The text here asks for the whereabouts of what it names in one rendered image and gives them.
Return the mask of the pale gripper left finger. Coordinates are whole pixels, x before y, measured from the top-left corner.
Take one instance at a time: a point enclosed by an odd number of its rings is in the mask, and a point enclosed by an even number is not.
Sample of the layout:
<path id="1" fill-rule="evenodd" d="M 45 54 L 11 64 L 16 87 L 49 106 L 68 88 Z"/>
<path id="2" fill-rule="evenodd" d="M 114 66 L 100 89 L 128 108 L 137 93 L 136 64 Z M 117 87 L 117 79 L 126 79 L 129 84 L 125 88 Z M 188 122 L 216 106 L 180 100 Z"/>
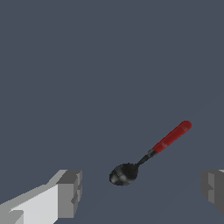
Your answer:
<path id="1" fill-rule="evenodd" d="M 0 224 L 54 224 L 73 218 L 82 195 L 82 171 L 59 170 L 38 186 L 0 205 Z"/>

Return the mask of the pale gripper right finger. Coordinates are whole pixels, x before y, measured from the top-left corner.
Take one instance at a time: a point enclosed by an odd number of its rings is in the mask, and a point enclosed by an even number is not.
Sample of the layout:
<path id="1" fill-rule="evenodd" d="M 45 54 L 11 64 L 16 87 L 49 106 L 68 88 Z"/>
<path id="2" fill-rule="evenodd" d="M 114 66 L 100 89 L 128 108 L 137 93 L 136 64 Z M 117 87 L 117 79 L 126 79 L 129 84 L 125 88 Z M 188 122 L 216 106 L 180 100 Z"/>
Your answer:
<path id="1" fill-rule="evenodd" d="M 224 214 L 224 170 L 202 171 L 200 178 L 203 196 Z"/>

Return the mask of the red-handled black spoon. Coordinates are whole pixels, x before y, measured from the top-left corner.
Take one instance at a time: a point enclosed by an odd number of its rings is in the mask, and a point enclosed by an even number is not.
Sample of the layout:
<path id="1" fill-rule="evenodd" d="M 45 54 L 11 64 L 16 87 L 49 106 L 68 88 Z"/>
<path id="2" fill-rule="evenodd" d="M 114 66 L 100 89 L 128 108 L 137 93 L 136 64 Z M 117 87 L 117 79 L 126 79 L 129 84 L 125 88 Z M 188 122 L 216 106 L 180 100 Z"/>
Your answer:
<path id="1" fill-rule="evenodd" d="M 192 124 L 189 121 L 183 121 L 179 126 L 159 141 L 152 149 L 150 149 L 139 162 L 136 164 L 119 164 L 109 174 L 109 181 L 116 186 L 128 186 L 132 184 L 137 178 L 140 165 L 148 161 L 150 158 L 154 158 L 158 153 L 182 137 L 191 127 Z"/>

